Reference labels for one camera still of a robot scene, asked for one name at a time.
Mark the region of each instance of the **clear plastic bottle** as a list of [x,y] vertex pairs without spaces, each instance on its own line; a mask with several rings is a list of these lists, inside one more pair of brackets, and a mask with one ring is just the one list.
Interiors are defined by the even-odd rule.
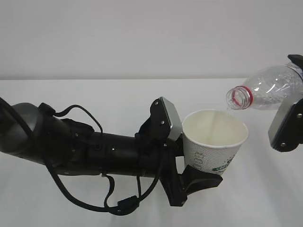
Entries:
[[249,107],[278,109],[283,99],[303,90],[303,72],[293,63],[267,68],[249,77],[241,86],[227,92],[226,101],[233,110]]

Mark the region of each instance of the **white paper cup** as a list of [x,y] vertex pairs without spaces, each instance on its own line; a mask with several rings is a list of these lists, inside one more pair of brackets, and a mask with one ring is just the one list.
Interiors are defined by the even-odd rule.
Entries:
[[246,125],[217,110],[200,110],[182,123],[185,166],[222,175],[248,137]]

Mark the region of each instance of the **wire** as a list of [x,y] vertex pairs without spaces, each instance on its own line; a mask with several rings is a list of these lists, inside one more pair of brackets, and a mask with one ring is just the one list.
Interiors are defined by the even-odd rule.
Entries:
[[50,173],[50,175],[52,176],[54,182],[56,183],[56,185],[58,186],[59,190],[62,192],[62,194],[73,204],[85,208],[87,210],[91,210],[91,211],[96,211],[96,212],[109,212],[110,210],[115,210],[118,207],[112,207],[112,208],[104,208],[104,207],[97,207],[97,206],[93,206],[87,203],[84,203],[78,199],[76,199],[75,197],[73,197],[68,190],[66,189],[66,187],[64,186],[64,184],[62,183],[61,179],[59,178],[59,176],[57,175],[53,165],[51,164],[50,160],[47,157],[47,154],[45,153],[45,151],[43,149],[41,149],[38,141],[36,140],[36,137],[34,135],[34,133],[32,132],[32,130],[30,129],[30,127],[28,126],[28,124],[23,120],[23,118],[17,113],[17,111],[11,107],[4,99],[2,99],[0,97],[0,105],[16,120],[16,122],[20,125],[20,127],[23,129],[23,131],[26,133],[26,135],[32,140],[33,145],[35,147],[35,149],[37,149],[37,151],[39,151],[41,153],[41,157],[42,160],[44,161],[44,164],[48,170],[48,172]]
[[[28,124],[24,121],[24,119],[19,115],[19,113],[17,113],[17,111],[1,97],[0,97],[0,105],[15,119],[15,121],[20,125],[20,127],[23,129],[23,131],[26,133],[26,135],[31,139],[31,141],[33,142],[34,148],[38,152],[40,152],[42,160],[43,160],[48,172],[50,173],[51,177],[53,178],[55,184],[57,185],[57,187],[59,188],[61,193],[70,202],[72,202],[73,204],[75,204],[81,208],[95,211],[95,212],[109,212],[111,214],[115,214],[115,215],[119,215],[119,216],[130,214],[138,208],[139,202],[142,201],[143,199],[145,199],[152,192],[152,190],[154,189],[154,187],[156,186],[156,184],[160,178],[160,174],[162,172],[162,167],[163,167],[163,152],[161,152],[159,168],[156,173],[156,176],[155,176],[153,182],[151,183],[150,187],[146,190],[146,192],[143,195],[141,195],[142,192],[141,192],[140,176],[137,176],[139,197],[137,198],[136,203],[132,204],[131,207],[127,207],[127,209],[125,209],[125,210],[120,210],[119,206],[109,207],[107,205],[107,200],[108,200],[109,196],[112,195],[112,193],[114,192],[114,188],[115,188],[115,181],[114,181],[113,177],[108,176],[108,175],[105,175],[105,177],[107,177],[107,179],[109,181],[109,191],[104,200],[104,207],[98,207],[98,206],[93,206],[93,205],[84,203],[84,202],[76,199],[75,197],[73,197],[69,193],[69,191],[66,189],[66,187],[62,183],[61,179],[59,178],[58,174],[56,173],[56,170],[53,167],[51,161],[49,160],[46,152],[42,149],[42,147],[40,146],[39,142],[37,141],[34,133],[30,129]],[[92,120],[98,125],[101,133],[103,133],[103,129],[102,129],[100,123],[92,116],[92,114],[90,112],[88,112],[85,108],[83,108],[80,105],[71,105],[68,108],[66,108],[64,111],[55,113],[54,116],[57,116],[57,117],[65,116],[73,108],[79,108],[79,109],[83,110],[85,113],[87,113],[87,115],[89,115],[92,118]]]
[[146,190],[146,192],[143,193],[143,195],[139,198],[140,201],[144,200],[152,191],[153,189],[155,188],[155,186],[157,185],[159,179],[160,179],[160,175],[161,175],[161,172],[162,172],[162,168],[163,168],[163,163],[164,163],[164,159],[163,159],[163,152],[161,152],[161,155],[160,155],[160,164],[159,164],[159,167],[158,167],[158,171],[155,175],[155,178],[153,179],[150,187]]
[[55,113],[54,116],[56,116],[56,117],[63,117],[66,114],[68,114],[73,108],[79,108],[79,109],[83,110],[88,116],[90,116],[91,119],[100,128],[101,135],[103,134],[103,129],[102,129],[101,124],[95,119],[95,117],[89,111],[87,111],[84,107],[82,107],[80,105],[71,105],[71,106],[67,107],[65,110],[63,110],[62,112]]
[[138,185],[138,197],[140,198],[142,196],[140,175],[137,175],[137,185]]

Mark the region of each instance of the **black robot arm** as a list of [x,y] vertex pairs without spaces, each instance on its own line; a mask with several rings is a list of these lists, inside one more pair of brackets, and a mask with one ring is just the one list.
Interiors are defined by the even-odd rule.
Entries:
[[[42,103],[10,106],[0,98],[0,150],[4,153],[46,165],[65,197],[83,208],[126,215],[133,212],[160,180],[171,206],[183,206],[187,196],[216,187],[219,175],[204,173],[186,166],[178,174],[176,157],[183,156],[182,125],[174,105],[160,97],[150,107],[150,117],[134,137],[103,133],[98,121],[83,107],[73,105],[57,113]],[[100,132],[84,123],[59,119],[72,108],[85,111],[99,126]],[[110,182],[105,207],[98,208],[72,197],[58,175],[100,175]],[[153,177],[149,189],[139,196],[108,207],[107,198],[114,190],[109,174]]]

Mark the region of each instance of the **bottle neck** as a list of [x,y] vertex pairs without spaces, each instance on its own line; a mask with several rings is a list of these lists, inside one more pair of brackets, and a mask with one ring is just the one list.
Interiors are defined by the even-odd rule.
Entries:
[[245,86],[238,86],[229,90],[226,94],[227,105],[232,110],[244,110],[251,106],[252,92]]

